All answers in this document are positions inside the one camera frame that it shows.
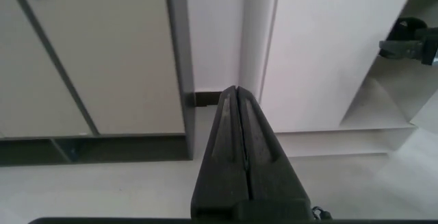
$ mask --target white cabinet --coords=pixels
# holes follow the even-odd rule
[[[0,134],[90,134],[17,0],[0,0],[0,31]]]
[[[182,134],[166,0],[27,0],[101,134]]]
[[[259,102],[273,130],[337,129],[378,53],[379,40],[386,38],[405,2],[272,0],[267,5],[258,2],[268,12],[257,15],[267,19],[248,30],[270,31],[260,33],[263,37],[267,34],[269,39],[259,40],[253,47],[258,51],[266,48],[266,58],[257,56],[242,61],[264,72],[258,74],[258,82],[253,81],[256,86],[252,89],[261,93]],[[245,46],[249,40],[242,46],[248,51]]]
[[[438,133],[438,68],[376,57],[399,16],[438,26],[438,0],[246,1],[240,83],[288,156],[387,153],[417,127]]]

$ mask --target white floor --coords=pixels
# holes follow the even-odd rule
[[[195,160],[0,168],[0,223],[43,216],[189,218],[216,107],[196,111]],[[395,153],[291,158],[313,205],[339,219],[438,219],[438,137]]]

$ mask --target black mechanical part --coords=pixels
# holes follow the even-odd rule
[[[192,198],[193,219],[310,221],[310,200],[254,96],[220,96]]]
[[[379,55],[392,60],[412,59],[438,64],[438,27],[427,28],[418,18],[399,18],[388,38],[379,42]]]

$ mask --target shelf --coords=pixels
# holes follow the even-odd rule
[[[287,157],[389,153],[415,128],[277,134]]]
[[[373,78],[365,79],[341,125],[332,130],[410,128],[386,90]]]

